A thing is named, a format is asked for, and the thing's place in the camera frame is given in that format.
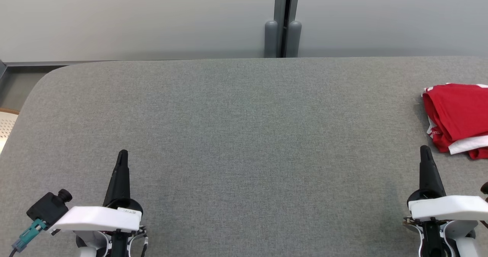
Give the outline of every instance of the red cloth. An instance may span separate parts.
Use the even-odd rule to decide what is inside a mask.
[[[429,88],[422,95],[425,111],[437,125],[432,140],[439,151],[448,152],[455,141],[488,135],[488,88],[447,84]],[[488,158],[488,148],[469,151],[473,159]]]

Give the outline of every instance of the table surface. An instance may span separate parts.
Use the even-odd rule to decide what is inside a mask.
[[[103,202],[129,151],[147,256],[413,257],[401,225],[432,145],[420,93],[488,84],[488,59],[214,59],[77,64],[35,86],[0,156],[4,255],[26,210],[65,188]],[[480,195],[488,161],[433,149],[448,194]],[[488,231],[478,227],[488,252]],[[70,255],[74,234],[23,256]]]

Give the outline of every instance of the teal connector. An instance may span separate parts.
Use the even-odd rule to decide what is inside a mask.
[[[12,245],[12,247],[17,250],[17,252],[21,252],[27,247],[27,244],[46,227],[46,224],[44,224],[41,219],[36,219],[32,222],[30,228],[26,229],[26,231],[19,236],[19,239]]]

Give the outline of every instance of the brown wooden edge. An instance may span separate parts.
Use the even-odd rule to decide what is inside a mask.
[[[15,115],[19,115],[19,113],[20,113],[20,111],[16,111],[13,109],[4,109],[4,108],[0,108],[0,112],[5,112],[5,113],[10,113],[10,114],[15,114]]]

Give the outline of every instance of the floor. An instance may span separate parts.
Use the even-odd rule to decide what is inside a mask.
[[[63,66],[9,66],[0,79],[0,108],[20,111],[35,84]]]

